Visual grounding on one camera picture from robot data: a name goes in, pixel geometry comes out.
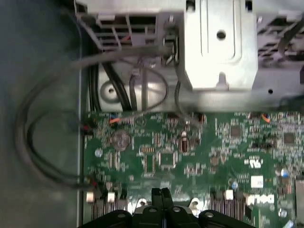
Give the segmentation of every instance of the silver metal panel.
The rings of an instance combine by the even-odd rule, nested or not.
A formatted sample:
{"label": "silver metal panel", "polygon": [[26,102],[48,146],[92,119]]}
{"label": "silver metal panel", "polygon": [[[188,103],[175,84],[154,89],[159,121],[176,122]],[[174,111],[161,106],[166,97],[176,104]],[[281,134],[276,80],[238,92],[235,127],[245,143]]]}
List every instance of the silver metal panel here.
{"label": "silver metal panel", "polygon": [[[75,0],[89,13],[159,12],[185,10],[185,0]],[[277,13],[281,10],[304,11],[302,0],[253,0],[254,12]]]}
{"label": "silver metal panel", "polygon": [[212,58],[218,63],[232,60],[235,55],[237,59],[240,57],[240,11],[238,0],[201,1],[200,23],[203,56]]}
{"label": "silver metal panel", "polygon": [[[214,89],[220,74],[230,90],[251,89],[257,73],[255,14],[238,0],[196,0],[196,6],[195,12],[185,14],[180,43],[185,68],[180,72],[185,71],[193,90]],[[226,37],[220,39],[218,33]]]}
{"label": "silver metal panel", "polygon": [[186,7],[185,0],[76,0],[87,6],[88,13],[157,13],[180,11]]}

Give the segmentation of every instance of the gray cable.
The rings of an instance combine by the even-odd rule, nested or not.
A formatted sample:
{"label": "gray cable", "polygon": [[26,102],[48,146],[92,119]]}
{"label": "gray cable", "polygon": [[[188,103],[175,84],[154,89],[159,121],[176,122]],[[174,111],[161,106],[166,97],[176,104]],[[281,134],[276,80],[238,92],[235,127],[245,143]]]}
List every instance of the gray cable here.
{"label": "gray cable", "polygon": [[183,110],[183,108],[180,105],[179,96],[180,96],[180,90],[181,90],[181,82],[178,81],[175,90],[174,90],[174,102],[177,108],[177,115],[181,117],[185,122],[189,122],[193,126],[196,126],[198,128],[202,127],[202,124],[193,118],[192,116],[188,115],[186,111]]}
{"label": "gray cable", "polygon": [[[128,63],[128,64],[131,64],[133,66],[137,66],[138,65],[137,63],[132,63],[132,62],[130,62],[128,60],[124,60],[124,59],[121,59],[120,61]],[[151,110],[153,110],[154,108],[156,108],[156,107],[160,106],[162,103],[164,103],[167,100],[167,98],[168,98],[168,95],[169,95],[169,85],[168,85],[166,79],[164,78],[164,76],[162,74],[160,74],[157,70],[154,70],[154,69],[152,69],[150,67],[142,66],[142,68],[145,68],[147,71],[150,71],[151,73],[155,74],[156,76],[158,76],[158,78],[161,79],[161,81],[163,82],[163,84],[165,85],[165,88],[166,88],[165,95],[164,95],[164,97],[163,97],[163,99],[161,101],[159,101],[159,102],[151,105],[146,110],[134,113],[134,114],[132,114],[130,116],[123,117],[120,120],[126,120],[126,119],[130,119],[130,118],[136,118],[136,117],[142,116],[142,115],[144,115],[146,113],[149,113]]]}
{"label": "gray cable", "polygon": [[[49,75],[45,79],[43,79],[40,83],[38,83],[34,88],[28,93],[28,95],[24,98],[23,102],[17,111],[15,123],[14,123],[14,141],[18,154],[23,159],[23,161],[29,165],[32,170],[40,177],[42,180],[47,181],[50,184],[59,184],[61,186],[66,186],[70,188],[83,188],[83,184],[77,183],[61,183],[60,181],[54,181],[50,179],[48,173],[41,170],[37,167],[37,164],[32,160],[30,155],[30,147],[27,144],[27,136],[26,136],[26,123],[28,119],[29,109],[34,102],[34,100],[38,97],[38,95],[46,88],[48,88],[51,84],[54,84],[60,78],[69,75],[68,73],[71,70],[81,70],[90,65],[94,65],[97,63],[104,63],[109,61],[116,61],[124,57],[130,56],[163,56],[168,55],[170,53],[170,49],[163,46],[149,46],[149,47],[133,47],[128,48],[121,51],[113,51],[102,54],[97,54],[94,56],[86,57],[81,60],[73,61],[67,67],[65,67],[60,73],[56,75]],[[153,105],[149,110],[158,106],[161,102]]]}

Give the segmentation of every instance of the capacitor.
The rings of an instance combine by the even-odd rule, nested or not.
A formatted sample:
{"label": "capacitor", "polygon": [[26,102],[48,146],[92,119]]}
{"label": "capacitor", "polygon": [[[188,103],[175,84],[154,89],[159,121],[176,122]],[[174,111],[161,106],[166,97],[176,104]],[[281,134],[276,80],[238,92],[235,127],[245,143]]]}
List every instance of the capacitor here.
{"label": "capacitor", "polygon": [[287,211],[286,211],[285,209],[280,208],[278,214],[279,214],[279,216],[280,216],[281,218],[286,218],[286,217],[287,217]]}
{"label": "capacitor", "polygon": [[232,187],[233,190],[238,189],[238,183],[236,181],[232,182],[231,187]]}
{"label": "capacitor", "polygon": [[276,176],[280,177],[280,176],[281,176],[281,172],[282,172],[282,168],[277,167],[277,168],[275,169],[275,174],[276,174]]}
{"label": "capacitor", "polygon": [[281,170],[281,176],[282,176],[283,178],[288,178],[288,177],[289,177],[288,169],[283,168],[283,169]]}

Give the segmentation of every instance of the electrolytic capacitor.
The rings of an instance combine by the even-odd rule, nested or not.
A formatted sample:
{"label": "electrolytic capacitor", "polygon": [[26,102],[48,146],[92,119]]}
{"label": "electrolytic capacitor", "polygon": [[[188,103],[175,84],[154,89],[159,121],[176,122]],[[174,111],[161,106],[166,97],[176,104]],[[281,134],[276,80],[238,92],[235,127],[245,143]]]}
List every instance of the electrolytic capacitor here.
{"label": "electrolytic capacitor", "polygon": [[238,189],[238,183],[237,183],[236,181],[234,181],[234,182],[232,183],[231,187],[232,187],[233,190]]}
{"label": "electrolytic capacitor", "polygon": [[283,178],[288,178],[288,177],[289,177],[289,171],[288,171],[288,169],[283,168],[283,169],[281,170],[281,176],[282,176]]}

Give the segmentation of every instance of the green circuit board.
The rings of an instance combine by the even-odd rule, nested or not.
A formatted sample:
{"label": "green circuit board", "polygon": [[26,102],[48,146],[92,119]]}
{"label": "green circuit board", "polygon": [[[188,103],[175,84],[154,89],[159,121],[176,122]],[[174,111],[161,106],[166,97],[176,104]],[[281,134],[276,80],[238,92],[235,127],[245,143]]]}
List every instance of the green circuit board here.
{"label": "green circuit board", "polygon": [[[295,182],[304,148],[301,114],[268,113],[276,123],[269,124],[261,113],[192,113],[201,128],[173,113],[109,123],[131,114],[88,113],[96,128],[85,137],[84,173],[95,175],[116,197],[127,189],[124,209],[134,212],[139,199],[151,200],[151,188],[167,187],[177,204],[198,199],[194,214],[215,209],[229,215],[230,200],[240,193],[250,210],[243,207],[244,217],[238,219],[248,224],[283,228],[296,220]],[[85,222],[98,217],[89,203],[84,214]]]}

